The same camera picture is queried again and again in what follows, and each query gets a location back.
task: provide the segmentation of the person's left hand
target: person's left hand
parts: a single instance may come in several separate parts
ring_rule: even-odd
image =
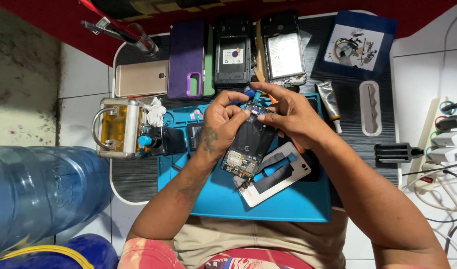
[[[217,162],[230,147],[238,128],[250,114],[236,105],[228,105],[231,101],[246,102],[247,95],[237,91],[222,91],[203,116],[203,130],[197,153],[204,154],[210,161]]]

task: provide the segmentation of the circuit board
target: circuit board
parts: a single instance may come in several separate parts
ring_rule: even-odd
[[[238,129],[220,168],[248,182],[255,177],[276,132],[275,128],[257,120],[259,115],[273,113],[271,110],[253,102],[247,103],[244,109],[250,111],[250,116]]]

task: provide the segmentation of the blue silicone repair mat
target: blue silicone repair mat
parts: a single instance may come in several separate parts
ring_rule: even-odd
[[[305,94],[308,99],[316,99],[317,93]],[[261,105],[270,104],[268,98],[262,98]],[[187,124],[199,123],[208,105],[183,107],[167,110],[164,117],[166,126],[179,128],[187,137]],[[269,152],[276,149],[277,139],[273,139]],[[187,162],[187,154],[159,156],[158,189],[159,191],[175,176],[177,170],[172,164],[183,167]],[[240,192],[236,190],[233,174],[220,169],[221,160],[215,165],[207,183],[192,210],[192,215],[293,222],[327,222],[331,219],[331,203],[328,177],[321,169],[320,178],[316,182],[297,181],[263,201],[255,207],[249,207]]]
[[[318,68],[318,64],[323,58],[327,42],[331,35],[334,19],[335,16],[324,16],[302,19],[299,21],[300,30],[313,35],[303,51],[307,82],[305,85],[300,86],[300,92],[314,93],[315,83],[328,79],[332,80],[342,116],[341,128],[343,129],[343,133],[340,134],[340,137],[356,151],[363,161],[397,186],[397,169],[376,168],[373,149],[374,145],[377,143],[396,143],[390,67],[387,66],[385,71],[374,79],[380,86],[381,122],[383,131],[379,136],[365,136],[362,132],[359,95],[359,88],[362,80],[331,73]],[[116,68],[119,65],[167,60],[169,58],[170,36],[155,36],[153,37],[153,40],[160,48],[160,52],[155,57],[147,57],[141,54],[136,48],[125,45],[118,52],[113,67]],[[251,80],[257,81],[253,71]],[[213,99],[177,101],[170,100],[162,95],[161,100],[165,107],[173,109],[177,107],[207,105]],[[121,197],[130,202],[148,201],[152,199],[158,191],[157,166],[156,157],[130,161],[113,160],[113,188]],[[332,189],[332,193],[334,194],[331,195],[332,198],[335,198],[337,195],[334,189]]]

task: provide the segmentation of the white tile floor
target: white tile floor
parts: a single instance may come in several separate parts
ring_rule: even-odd
[[[412,36],[396,40],[393,44],[396,116],[401,142],[418,144],[426,112],[433,98],[447,95],[457,99],[457,21],[447,38],[446,55],[444,52],[444,37],[456,16],[457,6]],[[112,89],[113,70],[70,46],[64,45],[63,50],[66,53],[60,93],[60,144],[95,148],[89,132],[90,123],[99,108],[100,99],[108,96]],[[409,164],[403,165],[402,170],[408,172]],[[454,192],[457,192],[457,185],[454,186]],[[426,216],[440,220],[447,218],[446,212],[426,206],[413,193],[407,195]],[[451,205],[445,194],[438,192],[436,195],[443,199],[444,205]],[[424,197],[435,202],[429,194]],[[98,233],[111,240],[120,254],[128,230],[142,207],[130,206],[114,198],[111,205],[93,222],[83,223],[59,234],[57,242],[63,242],[73,235]],[[447,233],[450,225],[435,224],[433,227]],[[454,241],[457,243],[457,232]],[[347,258],[347,268],[375,268],[369,239],[351,221],[343,251]],[[449,258],[457,259],[454,249],[450,250]]]

